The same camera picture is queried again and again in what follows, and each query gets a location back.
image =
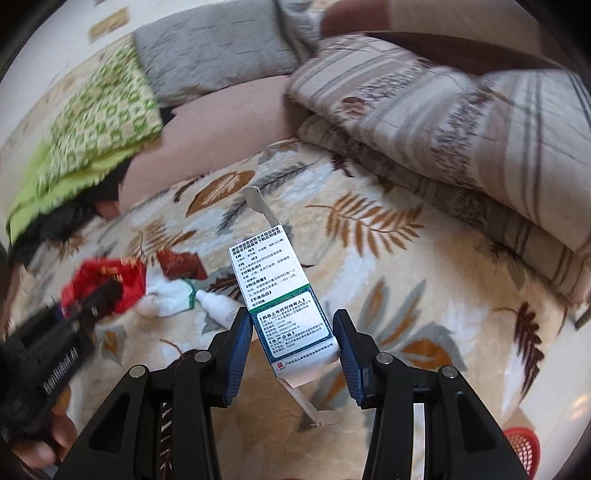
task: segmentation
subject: blue rubber fingertip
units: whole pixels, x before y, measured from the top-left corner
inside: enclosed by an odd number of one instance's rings
[[[247,312],[241,319],[241,324],[236,336],[235,348],[232,351],[227,367],[228,381],[223,396],[224,401],[228,404],[230,404],[236,395],[238,395],[240,382],[242,381],[242,374],[244,373],[244,366],[246,365],[246,357],[248,356],[248,349],[251,346],[251,340],[252,320]]]
[[[357,402],[357,405],[361,406],[365,399],[363,369],[355,356],[349,335],[343,326],[343,320],[338,314],[335,314],[333,318],[333,333],[340,346],[340,364],[343,368],[349,394]]]

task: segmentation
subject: red plastic wrapper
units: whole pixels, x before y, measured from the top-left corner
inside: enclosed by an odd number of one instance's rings
[[[205,280],[207,273],[201,265],[199,255],[190,252],[177,254],[171,250],[160,250],[156,253],[164,275],[169,280],[178,278],[196,278]]]
[[[137,258],[98,258],[86,260],[75,273],[72,281],[61,291],[61,307],[64,312],[85,299],[105,281],[114,278],[121,283],[123,295],[115,304],[114,312],[123,313],[144,296],[146,291],[146,266]]]

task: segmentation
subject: white wall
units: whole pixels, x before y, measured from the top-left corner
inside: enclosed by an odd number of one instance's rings
[[[0,145],[47,89],[113,41],[159,18],[212,0],[67,0],[28,40],[0,82]],[[92,44],[88,30],[129,7],[130,21]]]

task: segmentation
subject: silver screw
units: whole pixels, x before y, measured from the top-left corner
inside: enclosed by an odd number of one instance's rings
[[[209,362],[211,357],[212,354],[210,354],[207,350],[201,350],[200,352],[197,352],[193,358],[196,362],[204,364],[205,362]]]
[[[132,378],[139,378],[144,373],[146,373],[146,369],[142,365],[136,365],[135,367],[131,367],[131,370],[129,370],[129,374]]]
[[[456,378],[457,377],[457,369],[456,367],[452,367],[451,365],[446,365],[441,369],[441,373],[445,375],[447,378]]]
[[[375,356],[375,359],[381,364],[388,365],[394,362],[394,357],[391,353],[380,352]]]

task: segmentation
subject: blue gripper pad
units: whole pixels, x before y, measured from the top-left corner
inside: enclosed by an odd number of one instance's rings
[[[228,405],[238,395],[248,349],[251,347],[252,320],[248,310],[244,307],[238,310],[229,332],[229,340],[233,341],[233,349],[226,367],[227,383],[226,391],[223,394],[224,401]]]
[[[371,383],[373,366],[347,310],[335,312],[333,333],[340,346],[340,364],[349,394],[361,406],[367,396],[366,387]]]

